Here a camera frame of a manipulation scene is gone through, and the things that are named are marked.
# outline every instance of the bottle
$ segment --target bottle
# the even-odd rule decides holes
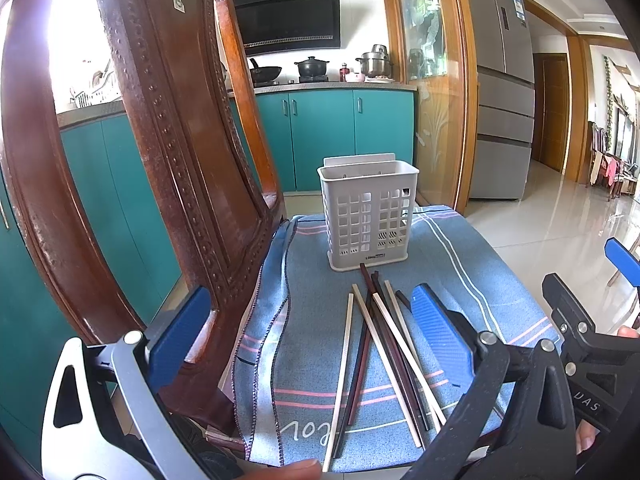
[[[347,64],[343,63],[342,68],[340,69],[340,81],[345,81],[344,76],[348,74],[350,70],[347,68]]]

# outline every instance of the refrigerator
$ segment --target refrigerator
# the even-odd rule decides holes
[[[470,198],[520,200],[535,105],[524,0],[469,0],[478,56],[478,138]]]

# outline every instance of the blue gripper pad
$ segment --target blue gripper pad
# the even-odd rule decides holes
[[[466,392],[474,380],[473,351],[426,283],[414,288],[411,310],[449,383]]]
[[[178,307],[178,313],[173,319],[167,319],[166,324],[162,323],[164,320],[158,320],[162,332],[158,334],[149,351],[146,375],[146,382],[153,393],[174,381],[210,311],[211,295],[201,286]],[[172,316],[174,313],[160,314]]]
[[[640,286],[640,263],[615,238],[609,238],[604,245],[605,256],[633,286]]]

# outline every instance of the white plastic basket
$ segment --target white plastic basket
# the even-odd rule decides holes
[[[324,160],[318,174],[333,270],[407,258],[418,173],[393,153]]]

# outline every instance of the pink cloth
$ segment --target pink cloth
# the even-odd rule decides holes
[[[605,172],[604,176],[609,177],[609,186],[611,186],[611,184],[613,184],[613,181],[616,177],[616,171],[618,170],[618,162],[612,156],[606,156],[605,159],[607,160],[607,171]]]

